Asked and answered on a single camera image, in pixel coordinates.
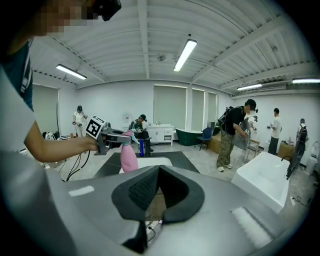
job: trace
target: white sneaker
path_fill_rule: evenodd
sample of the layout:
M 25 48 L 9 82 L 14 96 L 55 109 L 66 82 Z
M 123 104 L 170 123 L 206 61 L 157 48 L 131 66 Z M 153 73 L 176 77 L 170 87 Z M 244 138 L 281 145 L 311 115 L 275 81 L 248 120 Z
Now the white sneaker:
M 227 167 L 228 169 L 231 169 L 232 167 L 234 167 L 231 163 L 225 165 L 225 167 Z

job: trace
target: cabinet drawer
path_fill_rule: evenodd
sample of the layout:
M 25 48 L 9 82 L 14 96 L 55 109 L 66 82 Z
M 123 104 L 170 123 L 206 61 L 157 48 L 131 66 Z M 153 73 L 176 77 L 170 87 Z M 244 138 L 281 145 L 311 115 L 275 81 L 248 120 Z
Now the cabinet drawer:
M 172 135 L 174 131 L 172 129 L 165 129 L 164 130 L 164 135 Z

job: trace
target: white toilet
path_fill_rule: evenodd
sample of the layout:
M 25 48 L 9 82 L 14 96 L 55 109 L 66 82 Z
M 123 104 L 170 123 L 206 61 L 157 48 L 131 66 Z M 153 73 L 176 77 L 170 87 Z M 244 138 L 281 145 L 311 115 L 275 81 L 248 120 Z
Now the white toilet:
M 320 145 L 319 145 L 319 142 L 316 141 L 315 143 L 313 143 L 313 146 L 311 149 L 311 156 L 308 162 L 306 163 L 306 167 L 304 170 L 308 175 L 312 175 L 314 173 L 314 169 L 318 163 L 319 150 L 320 150 Z

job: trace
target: pink spray bottle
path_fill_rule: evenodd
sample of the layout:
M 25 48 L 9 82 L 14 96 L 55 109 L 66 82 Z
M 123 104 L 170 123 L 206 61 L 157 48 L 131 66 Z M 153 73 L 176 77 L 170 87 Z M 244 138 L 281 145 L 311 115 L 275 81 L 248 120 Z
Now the pink spray bottle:
M 128 130 L 123 135 L 131 136 L 132 140 L 139 144 L 134 134 L 135 131 L 136 129 Z M 129 142 L 122 143 L 120 160 L 121 167 L 125 173 L 138 169 L 138 159 Z

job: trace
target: white corrugated ceiling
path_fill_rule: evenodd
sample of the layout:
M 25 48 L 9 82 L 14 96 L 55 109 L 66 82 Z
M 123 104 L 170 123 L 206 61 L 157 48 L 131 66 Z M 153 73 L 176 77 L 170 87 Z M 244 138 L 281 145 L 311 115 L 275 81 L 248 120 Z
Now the white corrugated ceiling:
M 31 46 L 37 73 L 78 88 L 127 80 L 172 80 L 235 94 L 255 82 L 316 76 L 315 57 L 271 0 L 121 0 L 108 22 L 67 27 Z M 187 39 L 198 42 L 173 72 Z M 56 69 L 63 64 L 87 76 Z

